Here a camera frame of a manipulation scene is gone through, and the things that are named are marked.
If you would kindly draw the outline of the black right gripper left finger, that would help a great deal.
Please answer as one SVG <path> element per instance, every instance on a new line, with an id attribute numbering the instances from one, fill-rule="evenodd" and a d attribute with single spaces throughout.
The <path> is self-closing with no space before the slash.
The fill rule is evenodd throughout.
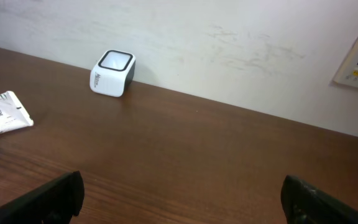
<path id="1" fill-rule="evenodd" d="M 80 172 L 68 172 L 0 206 L 0 224 L 70 223 L 79 215 L 84 198 Z"/>

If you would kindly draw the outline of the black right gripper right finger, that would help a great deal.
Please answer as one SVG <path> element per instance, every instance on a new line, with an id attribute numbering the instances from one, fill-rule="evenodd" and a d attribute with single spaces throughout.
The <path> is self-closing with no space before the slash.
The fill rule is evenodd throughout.
<path id="1" fill-rule="evenodd" d="M 280 199 L 288 224 L 358 224 L 357 210 L 293 175 L 285 177 Z"/>

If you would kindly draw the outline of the white tube with gold cap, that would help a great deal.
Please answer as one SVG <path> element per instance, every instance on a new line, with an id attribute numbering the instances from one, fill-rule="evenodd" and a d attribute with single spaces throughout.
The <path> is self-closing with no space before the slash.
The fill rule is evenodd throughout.
<path id="1" fill-rule="evenodd" d="M 33 125 L 34 121 L 13 91 L 0 94 L 0 134 Z"/>

